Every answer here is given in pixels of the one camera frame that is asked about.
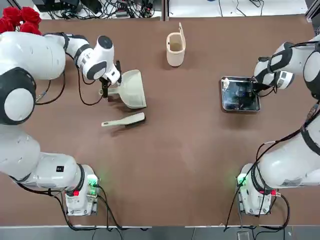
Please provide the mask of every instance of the white floor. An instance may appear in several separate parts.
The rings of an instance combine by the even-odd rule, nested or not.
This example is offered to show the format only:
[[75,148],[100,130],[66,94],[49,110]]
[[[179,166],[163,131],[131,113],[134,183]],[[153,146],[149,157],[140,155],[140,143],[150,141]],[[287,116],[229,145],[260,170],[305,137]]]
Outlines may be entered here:
[[[249,0],[238,0],[238,8],[247,16],[260,16],[261,7],[255,7]],[[243,16],[236,10],[237,0],[220,0],[223,17]],[[263,16],[305,14],[308,8],[305,0],[264,0]],[[221,17],[219,0],[170,0],[171,18]]]

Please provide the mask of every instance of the cup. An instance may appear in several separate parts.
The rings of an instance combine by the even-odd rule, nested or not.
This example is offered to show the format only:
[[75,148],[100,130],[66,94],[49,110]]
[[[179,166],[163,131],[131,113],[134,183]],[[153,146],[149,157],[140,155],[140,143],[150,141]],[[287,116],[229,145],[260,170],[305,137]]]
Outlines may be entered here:
[[172,67],[180,66],[185,58],[186,38],[181,22],[180,32],[172,32],[166,38],[166,59]]

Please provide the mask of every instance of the dustpan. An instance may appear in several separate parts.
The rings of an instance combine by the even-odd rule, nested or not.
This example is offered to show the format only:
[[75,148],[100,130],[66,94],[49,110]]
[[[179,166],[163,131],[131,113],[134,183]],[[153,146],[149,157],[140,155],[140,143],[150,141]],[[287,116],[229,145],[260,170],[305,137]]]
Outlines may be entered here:
[[121,85],[109,88],[108,95],[120,95],[123,103],[130,109],[142,109],[147,106],[142,75],[139,70],[131,70],[122,74]]

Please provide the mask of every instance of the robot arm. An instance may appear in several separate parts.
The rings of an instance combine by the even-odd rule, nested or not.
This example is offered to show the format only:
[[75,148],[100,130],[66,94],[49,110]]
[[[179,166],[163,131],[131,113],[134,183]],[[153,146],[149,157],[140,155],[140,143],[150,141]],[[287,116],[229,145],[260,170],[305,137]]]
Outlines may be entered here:
[[[311,95],[320,100],[320,35],[309,41],[312,44],[285,42],[272,57],[260,57],[254,70],[258,83],[268,86],[277,84],[285,89],[293,77],[280,77],[279,73],[301,75]],[[271,190],[320,185],[320,117],[280,148],[266,153],[252,168],[240,187],[242,207],[246,214],[260,215],[269,211]],[[252,164],[241,170],[243,178]]]
[[17,125],[32,114],[37,80],[52,80],[65,69],[66,56],[89,80],[121,79],[113,63],[114,45],[100,36],[92,49],[84,36],[51,33],[39,36],[4,32],[0,36],[0,172],[27,186],[66,191],[69,215],[90,215],[98,178],[72,156],[41,152],[39,143]]
[[62,46],[88,80],[104,77],[115,84],[120,79],[114,64],[114,45],[107,36],[99,36],[94,49],[83,35],[48,33],[44,37]]
[[[320,41],[320,35],[309,42],[314,41]],[[294,44],[285,42],[272,57],[260,57],[254,69],[254,78],[258,83],[271,87],[276,84],[278,89],[285,89],[294,80],[294,75],[303,75],[312,95],[319,94],[320,79],[317,78],[320,69],[317,63],[319,52],[316,51],[314,44],[293,46]]]

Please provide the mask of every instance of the brown table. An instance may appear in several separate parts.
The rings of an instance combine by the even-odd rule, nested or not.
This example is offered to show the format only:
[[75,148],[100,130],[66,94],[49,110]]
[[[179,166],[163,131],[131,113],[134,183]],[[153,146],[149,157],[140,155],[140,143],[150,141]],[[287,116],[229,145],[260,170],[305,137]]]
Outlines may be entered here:
[[[166,62],[165,41],[181,21],[186,54],[179,68]],[[68,58],[66,89],[55,103],[37,106],[24,124],[43,152],[72,155],[101,177],[110,206],[125,226],[203,226],[225,223],[235,191],[234,177],[252,163],[258,146],[293,132],[315,102],[303,79],[262,99],[258,114],[221,111],[221,76],[251,76],[259,56],[285,41],[313,37],[303,15],[159,20],[48,20],[43,32],[99,35],[115,44],[123,71],[142,72],[147,122],[132,128],[102,128],[101,122],[128,116],[119,102],[81,103],[76,68]],[[45,98],[56,96],[61,79]],[[38,91],[48,82],[38,82]],[[98,99],[100,84],[82,85],[87,102]],[[58,203],[28,193],[0,175],[0,225],[65,225]],[[320,224],[319,188],[281,190],[291,205],[291,225]],[[281,201],[272,215],[245,217],[247,224],[282,224]],[[73,223],[105,225],[106,214],[72,218]],[[234,207],[230,224],[238,225]]]

